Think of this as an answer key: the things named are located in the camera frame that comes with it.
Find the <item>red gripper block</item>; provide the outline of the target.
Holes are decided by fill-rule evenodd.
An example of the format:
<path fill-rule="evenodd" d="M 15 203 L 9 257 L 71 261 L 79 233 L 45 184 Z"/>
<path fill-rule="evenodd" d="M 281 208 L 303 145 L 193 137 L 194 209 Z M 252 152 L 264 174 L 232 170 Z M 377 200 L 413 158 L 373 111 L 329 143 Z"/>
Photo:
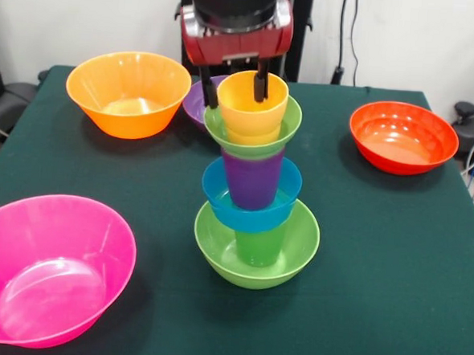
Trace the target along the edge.
<path fill-rule="evenodd" d="M 289 0 L 276 0 L 268 22 L 251 31 L 221 32 L 205 26 L 197 17 L 193 5 L 181 11 L 182 41 L 194 66 L 199 66 L 205 105 L 218 107 L 217 88 L 211 80 L 208 66 L 221 65 L 237 59 L 258 59 L 253 96 L 263 103 L 268 98 L 269 59 L 285 54 L 293 36 L 293 13 Z"/>

